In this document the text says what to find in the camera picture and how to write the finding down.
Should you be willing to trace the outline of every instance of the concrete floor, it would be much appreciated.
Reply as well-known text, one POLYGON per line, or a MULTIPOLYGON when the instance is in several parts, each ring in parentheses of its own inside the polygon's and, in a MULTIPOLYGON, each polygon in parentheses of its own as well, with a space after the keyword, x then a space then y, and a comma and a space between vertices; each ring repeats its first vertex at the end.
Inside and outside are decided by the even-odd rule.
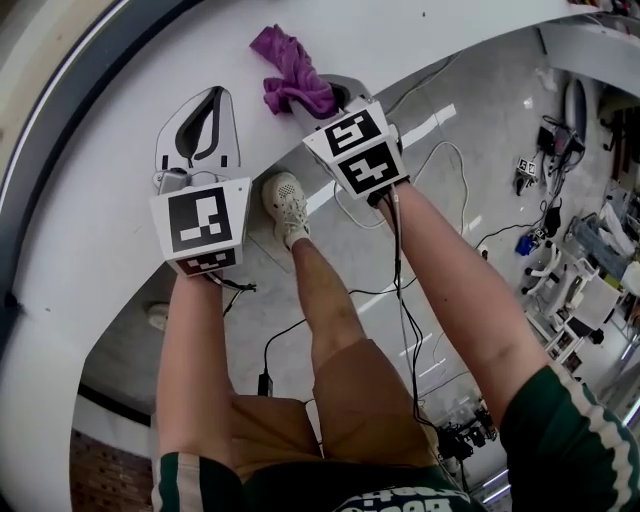
MULTIPOLYGON (((379 95, 383 107, 389 107, 422 76, 438 69, 433 66, 379 95)), ((527 189, 517 197, 512 181, 519 157, 532 158, 543 114, 562 117, 562 93, 567 77, 555 73, 557 91, 543 85, 538 71, 548 72, 537 33, 527 29, 467 50, 449 69, 428 86, 411 95, 392 116, 402 133, 421 125, 434 113, 453 105, 456 115, 405 151, 404 161, 415 174, 432 148, 442 140, 456 144, 466 161, 470 187, 466 222, 475 221, 474 229, 465 233, 475 245, 485 234, 510 224, 528 224, 540 217, 540 202, 545 190, 527 189)), ((602 149, 609 135, 599 126, 596 112, 599 86, 585 80, 589 101, 587 152, 583 162, 570 173, 562 198, 564 234, 569 220, 600 208, 604 188, 611 170, 611 154, 602 149)), ((302 182, 308 196, 313 196, 329 182, 329 177, 302 148, 285 156, 278 167, 288 168, 302 182)), ((418 188, 438 207, 449 222, 460 226, 464 187, 455 153, 443 149, 418 183, 418 188)), ((254 192, 260 183, 254 186, 254 192)), ((343 202, 363 222, 374 220, 364 201, 343 202)), ((334 265, 347 288, 380 291, 393 274, 393 238, 383 227, 365 231, 355 226, 337 207, 333 199, 310 217, 312 239, 334 265)), ((517 290, 523 270, 540 254, 522 258, 514 252, 523 234, 514 229, 486 242, 489 261, 517 290)), ((249 237, 245 245, 245 264, 228 272, 237 281, 255 281, 257 293, 245 293, 226 318, 227 347, 231 379, 239 393, 255 393, 262 372, 264 344, 274 334, 302 318, 297 300, 292 261, 273 239, 271 225, 257 200, 249 219, 249 237)), ((408 265, 405 277, 412 276, 408 265)), ((154 410, 155 384, 162 347, 162 334, 148 326, 145 307, 169 298, 174 275, 163 266, 122 310, 87 358, 83 383, 146 413, 154 410)), ((400 334, 398 304, 389 294, 374 305, 371 297, 353 296, 368 335, 375 339, 401 375, 408 379, 400 334)), ((441 386, 466 370, 465 365, 443 337, 436 341, 440 327, 417 286, 405 291, 405 300, 426 337, 418 364, 422 373, 434 362, 444 362, 418 379, 418 389, 427 392, 441 386)), ((269 369, 277 396, 302 400, 311 398, 313 376, 309 361, 310 333, 302 325, 279 338, 269 351, 269 369)), ((425 397, 425 407, 437 421, 466 397, 478 396, 473 379, 467 374, 442 386, 425 397)))

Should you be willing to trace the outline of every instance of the brown shorts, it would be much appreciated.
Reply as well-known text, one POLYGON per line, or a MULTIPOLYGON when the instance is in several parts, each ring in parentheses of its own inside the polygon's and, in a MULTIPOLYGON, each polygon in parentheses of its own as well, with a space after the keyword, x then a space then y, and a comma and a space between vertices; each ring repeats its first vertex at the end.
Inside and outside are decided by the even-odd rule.
POLYGON ((373 341, 359 341, 325 363, 317 372, 313 395, 322 450, 303 402, 234 397, 234 465, 243 482, 259 469, 284 462, 437 464, 435 431, 413 419, 411 396, 373 341))

